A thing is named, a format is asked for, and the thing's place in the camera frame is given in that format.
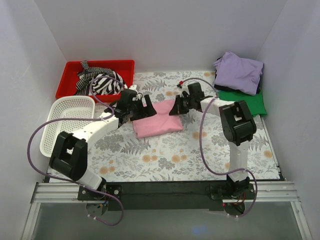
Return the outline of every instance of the green mat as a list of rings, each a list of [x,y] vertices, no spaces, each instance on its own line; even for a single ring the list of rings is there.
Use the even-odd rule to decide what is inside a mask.
[[[245,100],[248,105],[252,116],[267,115],[267,111],[264,106],[264,99],[262,96],[262,91],[260,93],[251,96],[242,92],[234,92],[234,91],[220,91],[219,98],[225,101],[240,101]]]

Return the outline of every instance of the white basket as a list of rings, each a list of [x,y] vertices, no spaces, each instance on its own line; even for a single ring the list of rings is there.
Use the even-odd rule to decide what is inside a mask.
[[[89,96],[65,96],[56,100],[50,109],[47,121],[59,118],[92,119],[95,113],[95,101]],[[62,131],[71,133],[81,129],[90,121],[56,121],[44,127],[40,142],[40,152],[50,157],[57,136]]]

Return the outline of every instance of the red plastic tray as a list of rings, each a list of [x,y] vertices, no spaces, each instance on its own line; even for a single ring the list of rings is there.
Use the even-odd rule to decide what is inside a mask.
[[[134,82],[135,61],[133,60],[88,61],[88,64],[89,67],[102,67],[113,69],[122,77],[122,79],[125,81],[128,87],[130,87]],[[55,94],[55,97],[57,99],[65,96],[73,96],[76,93],[76,83],[79,80],[77,73],[82,71],[83,67],[81,66],[81,61],[69,61],[66,63],[59,87]],[[101,100],[104,103],[111,103],[119,100],[121,93],[118,95],[96,96],[99,100]]]

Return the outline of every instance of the purple cloth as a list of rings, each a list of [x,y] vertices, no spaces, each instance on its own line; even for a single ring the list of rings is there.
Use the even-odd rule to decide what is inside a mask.
[[[256,95],[264,63],[241,58],[227,51],[213,63],[216,68],[214,84],[228,87],[249,95]]]

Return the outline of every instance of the white plastic basket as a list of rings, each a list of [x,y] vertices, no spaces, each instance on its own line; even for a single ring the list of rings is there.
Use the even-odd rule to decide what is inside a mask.
[[[65,96],[56,100],[50,109],[47,121],[59,118],[92,119],[95,113],[95,101],[89,96]],[[90,121],[56,121],[44,127],[40,142],[40,152],[50,157],[57,136],[62,131],[71,133],[81,129]]]

